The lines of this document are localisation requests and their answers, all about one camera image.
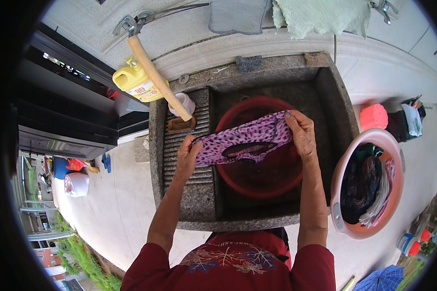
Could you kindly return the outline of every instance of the gray sponge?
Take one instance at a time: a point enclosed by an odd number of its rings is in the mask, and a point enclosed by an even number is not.
[[[238,71],[240,73],[252,72],[262,67],[262,56],[258,55],[250,58],[237,56],[235,62],[238,65]]]

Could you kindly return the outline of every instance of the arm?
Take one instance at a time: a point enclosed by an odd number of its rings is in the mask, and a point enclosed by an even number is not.
[[[298,250],[306,245],[327,245],[328,219],[319,159],[315,147],[314,122],[297,110],[285,113],[293,141],[303,160]]]
[[[173,234],[180,218],[180,201],[186,181],[191,177],[196,167],[196,156],[202,150],[201,141],[192,146],[195,136],[187,135],[178,148],[176,170],[170,187],[152,219],[147,233],[147,242],[161,246],[167,254],[173,244]]]

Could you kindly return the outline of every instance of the red shirt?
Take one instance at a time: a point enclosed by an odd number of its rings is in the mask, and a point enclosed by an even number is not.
[[[121,290],[336,289],[334,257],[326,248],[303,247],[291,271],[290,259],[283,263],[278,255],[289,257],[285,243],[262,230],[217,235],[172,268],[165,250],[147,243],[126,272]]]

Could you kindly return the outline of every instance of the laundry sink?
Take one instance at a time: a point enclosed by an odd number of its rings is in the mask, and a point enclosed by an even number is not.
[[[338,159],[359,134],[350,98],[337,68],[326,53],[264,59],[253,72],[239,73],[235,64],[191,74],[185,84],[173,81],[174,92],[196,102],[197,126],[191,132],[169,134],[166,124],[175,116],[162,99],[150,106],[151,176],[156,207],[168,188],[176,165],[176,150],[186,134],[215,132],[222,116],[249,96],[279,98],[310,117],[315,124],[317,154],[327,202]],[[256,230],[299,222],[301,184],[271,199],[244,196],[230,187],[215,166],[197,167],[181,202],[178,228],[188,230]]]

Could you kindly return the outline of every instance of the white jar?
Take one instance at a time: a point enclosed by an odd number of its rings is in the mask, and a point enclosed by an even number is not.
[[[192,101],[189,96],[185,93],[176,93],[175,96],[178,98],[178,100],[180,100],[180,102],[183,103],[183,106],[186,108],[186,110],[193,114],[194,110],[196,109],[196,104],[194,103],[194,101]],[[173,115],[175,116],[180,116],[175,109],[172,108],[172,106],[170,105],[170,103],[168,104],[168,109],[170,110],[171,113],[173,113]]]

